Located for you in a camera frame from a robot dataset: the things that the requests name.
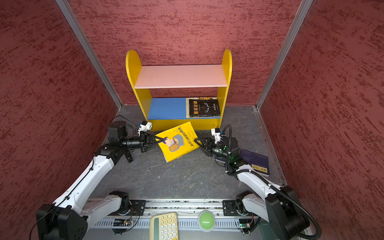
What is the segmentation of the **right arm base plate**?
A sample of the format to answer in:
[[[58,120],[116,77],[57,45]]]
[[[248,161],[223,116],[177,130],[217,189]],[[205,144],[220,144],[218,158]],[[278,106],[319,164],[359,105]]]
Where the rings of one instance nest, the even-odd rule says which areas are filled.
[[[252,213],[245,209],[240,200],[223,200],[222,203],[224,216],[252,216]]]

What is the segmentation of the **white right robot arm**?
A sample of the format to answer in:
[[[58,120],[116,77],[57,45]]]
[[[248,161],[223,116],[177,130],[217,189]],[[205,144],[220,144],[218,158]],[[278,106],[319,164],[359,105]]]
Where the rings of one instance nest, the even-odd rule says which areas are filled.
[[[235,138],[216,143],[212,138],[195,139],[195,143],[208,157],[224,160],[226,174],[251,188],[239,197],[239,211],[253,213],[267,221],[280,240],[300,237],[318,240],[322,231],[315,218],[301,205],[295,191],[267,180],[233,149]]]

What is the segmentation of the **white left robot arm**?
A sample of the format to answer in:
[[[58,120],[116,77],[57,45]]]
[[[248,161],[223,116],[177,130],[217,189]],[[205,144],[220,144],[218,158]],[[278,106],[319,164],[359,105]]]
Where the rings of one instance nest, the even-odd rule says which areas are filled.
[[[132,162],[131,150],[141,152],[156,147],[162,138],[144,133],[138,137],[110,138],[93,155],[92,161],[75,182],[52,204],[37,211],[40,240],[81,240],[90,227],[111,213],[132,214],[134,209],[127,193],[113,191],[89,210],[84,206],[104,176],[125,156]]]

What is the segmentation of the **illustrated history book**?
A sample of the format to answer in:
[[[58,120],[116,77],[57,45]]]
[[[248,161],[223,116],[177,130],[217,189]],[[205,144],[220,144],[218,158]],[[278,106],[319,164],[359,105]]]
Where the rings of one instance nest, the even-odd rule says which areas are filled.
[[[217,97],[194,97],[192,100],[217,100]]]

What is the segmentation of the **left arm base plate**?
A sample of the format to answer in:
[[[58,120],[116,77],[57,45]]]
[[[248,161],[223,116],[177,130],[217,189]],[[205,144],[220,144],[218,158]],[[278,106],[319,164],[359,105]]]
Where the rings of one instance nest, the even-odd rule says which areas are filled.
[[[128,200],[123,202],[125,205],[112,213],[112,216],[142,216],[145,210],[146,200]]]

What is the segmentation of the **yellow cartoon book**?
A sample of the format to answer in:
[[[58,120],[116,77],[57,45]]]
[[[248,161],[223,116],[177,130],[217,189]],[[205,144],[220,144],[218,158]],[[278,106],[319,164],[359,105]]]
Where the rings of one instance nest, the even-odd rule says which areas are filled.
[[[162,139],[159,147],[167,163],[199,148],[194,141],[198,137],[190,122],[163,131],[156,136]]]

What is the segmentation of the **black book orange title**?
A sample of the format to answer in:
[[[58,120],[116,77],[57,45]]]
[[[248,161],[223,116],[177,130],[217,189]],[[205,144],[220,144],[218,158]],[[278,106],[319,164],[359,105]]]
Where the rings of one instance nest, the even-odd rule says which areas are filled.
[[[186,98],[187,118],[218,118],[221,116],[219,101]]]

